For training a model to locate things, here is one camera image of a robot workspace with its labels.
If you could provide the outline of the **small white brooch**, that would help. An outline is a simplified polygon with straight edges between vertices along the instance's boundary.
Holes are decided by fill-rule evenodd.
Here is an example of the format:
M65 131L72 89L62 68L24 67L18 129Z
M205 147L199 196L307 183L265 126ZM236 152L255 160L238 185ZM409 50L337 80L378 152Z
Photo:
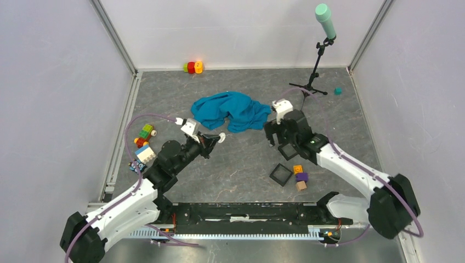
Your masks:
M221 144L225 140L225 138L226 138L226 134L220 133L218 143Z

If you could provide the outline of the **teal blue cloth garment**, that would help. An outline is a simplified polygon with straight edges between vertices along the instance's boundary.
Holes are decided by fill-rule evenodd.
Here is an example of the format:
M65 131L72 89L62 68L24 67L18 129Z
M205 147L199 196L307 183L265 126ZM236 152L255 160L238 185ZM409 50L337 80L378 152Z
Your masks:
M190 110L194 119L205 128L214 130L228 122L227 130L231 133L261 130L271 114L270 106L239 92L201 98L193 103Z

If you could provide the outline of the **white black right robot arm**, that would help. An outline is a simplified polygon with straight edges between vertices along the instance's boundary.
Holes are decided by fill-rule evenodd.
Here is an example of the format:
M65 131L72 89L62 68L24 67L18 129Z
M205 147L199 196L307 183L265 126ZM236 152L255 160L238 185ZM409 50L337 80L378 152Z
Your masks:
M279 144L279 151L287 159L300 156L322 167L351 184L361 197L333 194L317 208L317 218L324 224L336 218L348 218L370 225L378 234L393 239L400 232L410 235L408 225L417 227L416 237L423 237L419 223L421 214L409 179L402 175L388 175L369 167L343 151L328 136L312 131L302 111L292 110L264 126L270 145Z

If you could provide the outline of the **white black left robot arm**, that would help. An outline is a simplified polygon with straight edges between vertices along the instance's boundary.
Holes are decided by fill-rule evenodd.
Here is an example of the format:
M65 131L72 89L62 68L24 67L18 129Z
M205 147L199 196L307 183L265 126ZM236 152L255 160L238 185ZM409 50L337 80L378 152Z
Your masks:
M69 216L60 247L65 262L100 262L117 242L152 222L166 223L172 217L172 203L164 193L177 183L177 175L198 156L209 158L226 135L197 133L184 144L165 142L152 166L138 181L111 202L82 215Z

